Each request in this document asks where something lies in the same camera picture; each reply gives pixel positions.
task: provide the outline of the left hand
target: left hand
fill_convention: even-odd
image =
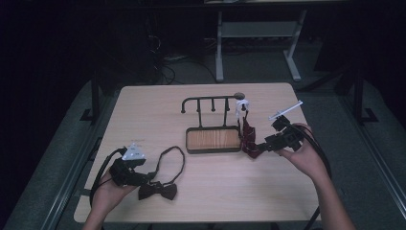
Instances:
[[[104,219],[122,200],[135,190],[136,186],[118,186],[111,179],[109,170],[99,182],[100,187],[93,196],[92,210],[84,223],[83,229],[101,229]]]

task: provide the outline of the forearm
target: forearm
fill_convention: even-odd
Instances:
[[[98,213],[97,211],[90,211],[89,216],[87,217],[86,222],[83,225],[82,230],[100,230],[102,229],[102,224],[106,215],[103,213]]]
[[[324,229],[355,229],[328,176],[313,179],[313,182],[319,198],[320,213]]]

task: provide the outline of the cord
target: cord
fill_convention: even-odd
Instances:
[[[172,68],[170,68],[169,66],[167,66],[167,65],[162,65],[162,67],[163,68],[167,68],[167,69],[169,69],[171,72],[172,72],[172,74],[173,74],[173,78],[168,78],[167,77],[167,75],[166,74],[164,74],[162,71],[161,71],[161,75],[162,75],[162,84],[164,84],[164,80],[167,82],[167,84],[172,84],[173,82],[177,82],[177,83],[180,83],[180,84],[185,84],[185,83],[183,83],[183,82],[181,82],[181,81],[179,81],[179,80],[176,80],[176,73],[175,73],[175,71],[172,69]]]
[[[329,178],[332,178],[331,175],[331,167],[329,165],[328,159],[325,155],[325,152],[322,150],[320,147],[319,143],[317,142],[316,138],[314,137],[313,133],[311,132],[310,129],[308,129],[305,126],[297,126],[297,125],[291,125],[291,124],[285,124],[287,127],[292,127],[295,130],[298,130],[301,132],[301,134],[304,136],[304,138],[310,143],[310,145],[316,150],[317,154],[320,156],[320,158],[323,161],[323,164],[326,167],[327,174]],[[310,134],[311,137],[301,129],[301,127],[305,128]],[[316,221],[316,218],[319,217],[320,215],[320,207],[317,207],[316,211],[314,211],[313,215],[311,216],[310,220],[307,222],[307,225],[304,227],[304,230],[309,230],[310,227],[313,225],[314,221]]]
[[[103,185],[104,183],[106,183],[107,181],[109,181],[110,179],[104,181],[102,184],[99,184],[99,181],[102,178],[102,174],[104,173],[105,168],[107,167],[108,162],[110,162],[111,157],[113,157],[114,154],[116,154],[117,152],[122,152],[126,149],[116,149],[113,152],[110,153],[110,155],[108,155],[104,162],[101,165],[101,168],[99,169],[98,174],[96,175],[95,178],[95,182],[93,183],[92,189],[90,190],[90,196],[89,196],[89,201],[90,201],[90,207],[92,207],[92,203],[93,203],[93,196],[95,195],[95,192],[98,190],[98,188]]]
[[[167,67],[168,68],[168,65],[170,65],[170,64],[178,64],[178,63],[186,63],[186,62],[189,62],[189,63],[195,63],[195,64],[199,64],[199,65],[201,65],[202,67],[204,67],[208,72],[209,72],[209,74],[210,74],[210,76],[212,77],[212,79],[214,80],[214,82],[217,82],[216,81],[216,78],[215,78],[215,75],[214,75],[214,73],[212,72],[212,70],[209,68],[209,67],[207,67],[205,64],[203,64],[203,63],[201,63],[201,62],[199,62],[199,61],[195,61],[195,60],[173,60],[173,61],[169,61],[169,62],[167,62],[165,65],[163,65],[163,66],[165,66],[165,67]]]

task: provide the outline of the white tag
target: white tag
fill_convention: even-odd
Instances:
[[[137,147],[137,145],[135,145],[135,143],[132,143],[131,146],[128,147],[127,151],[122,157],[123,160],[138,160],[144,158],[144,154]]]

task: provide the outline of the wrist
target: wrist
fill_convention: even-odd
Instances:
[[[313,181],[313,184],[316,186],[316,188],[321,188],[325,187],[326,185],[332,184],[331,179],[328,177],[327,174],[324,173],[312,176],[311,180]]]
[[[102,224],[104,223],[105,215],[103,212],[92,209],[87,217],[86,222],[84,223],[82,230],[100,230],[102,229]]]

